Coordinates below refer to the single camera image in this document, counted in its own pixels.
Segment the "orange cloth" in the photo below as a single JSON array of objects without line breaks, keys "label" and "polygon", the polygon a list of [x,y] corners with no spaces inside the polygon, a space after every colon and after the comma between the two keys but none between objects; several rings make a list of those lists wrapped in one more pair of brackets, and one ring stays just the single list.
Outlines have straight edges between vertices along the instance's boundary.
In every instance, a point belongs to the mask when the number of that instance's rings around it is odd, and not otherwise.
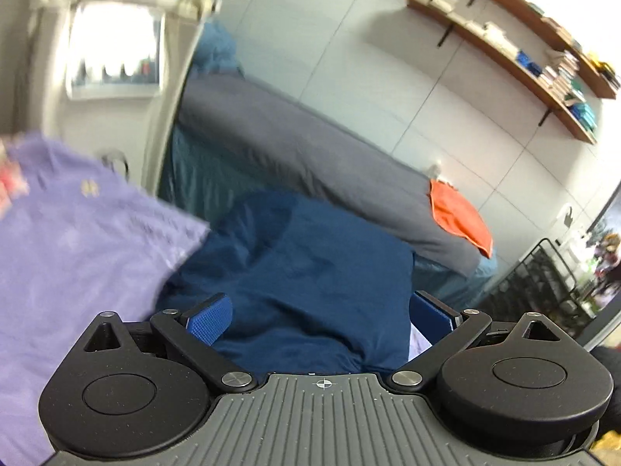
[{"label": "orange cloth", "polygon": [[428,196],[433,219],[440,228],[466,240],[485,258],[494,255],[491,230],[463,194],[448,183],[430,180]]}]

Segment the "light blue bedding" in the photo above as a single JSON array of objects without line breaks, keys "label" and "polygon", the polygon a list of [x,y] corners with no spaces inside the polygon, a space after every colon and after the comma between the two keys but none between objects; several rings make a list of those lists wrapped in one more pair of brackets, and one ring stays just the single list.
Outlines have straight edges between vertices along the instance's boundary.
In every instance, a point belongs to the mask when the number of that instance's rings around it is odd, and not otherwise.
[{"label": "light blue bedding", "polygon": [[192,75],[242,74],[235,40],[220,22],[204,24],[189,72]]}]

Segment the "upper wooden wall shelf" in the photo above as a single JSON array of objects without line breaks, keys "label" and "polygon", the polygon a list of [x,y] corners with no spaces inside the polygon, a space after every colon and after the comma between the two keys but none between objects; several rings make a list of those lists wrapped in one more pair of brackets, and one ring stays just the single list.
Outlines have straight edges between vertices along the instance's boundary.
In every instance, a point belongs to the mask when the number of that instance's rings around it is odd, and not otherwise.
[{"label": "upper wooden wall shelf", "polygon": [[[516,19],[521,21],[535,35],[552,49],[569,50],[579,63],[579,74],[584,83],[600,99],[615,99],[618,87],[615,87],[596,65],[585,55],[578,43],[555,20],[546,17],[532,3],[526,0],[493,0]],[[472,6],[475,0],[467,5]]]}]

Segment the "white machine with knobs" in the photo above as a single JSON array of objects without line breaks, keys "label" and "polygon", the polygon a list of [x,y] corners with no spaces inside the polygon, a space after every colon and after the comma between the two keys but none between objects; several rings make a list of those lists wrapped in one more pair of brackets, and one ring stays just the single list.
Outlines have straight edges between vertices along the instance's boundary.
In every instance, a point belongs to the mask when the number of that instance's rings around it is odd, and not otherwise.
[{"label": "white machine with knobs", "polygon": [[150,193],[220,0],[1,0],[1,132],[35,130]]}]

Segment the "navy blue garment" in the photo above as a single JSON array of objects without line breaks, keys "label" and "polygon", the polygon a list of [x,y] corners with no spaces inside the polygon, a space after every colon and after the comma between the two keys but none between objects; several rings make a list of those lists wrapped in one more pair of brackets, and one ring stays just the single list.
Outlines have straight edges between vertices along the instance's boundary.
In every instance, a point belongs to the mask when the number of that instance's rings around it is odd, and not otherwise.
[{"label": "navy blue garment", "polygon": [[167,280],[157,307],[216,294],[232,323],[214,349],[262,377],[393,371],[408,360],[414,254],[343,209],[282,191],[239,198]]}]

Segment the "purple floral bed sheet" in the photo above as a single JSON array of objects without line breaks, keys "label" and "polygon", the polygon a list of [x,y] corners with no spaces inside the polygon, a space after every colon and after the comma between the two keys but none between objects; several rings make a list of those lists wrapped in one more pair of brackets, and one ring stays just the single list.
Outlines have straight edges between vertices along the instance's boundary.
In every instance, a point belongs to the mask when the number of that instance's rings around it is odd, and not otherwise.
[{"label": "purple floral bed sheet", "polygon": [[208,226],[57,141],[7,152],[29,191],[1,219],[1,460],[37,465],[52,452],[39,396],[71,346],[101,311],[149,316]]}]

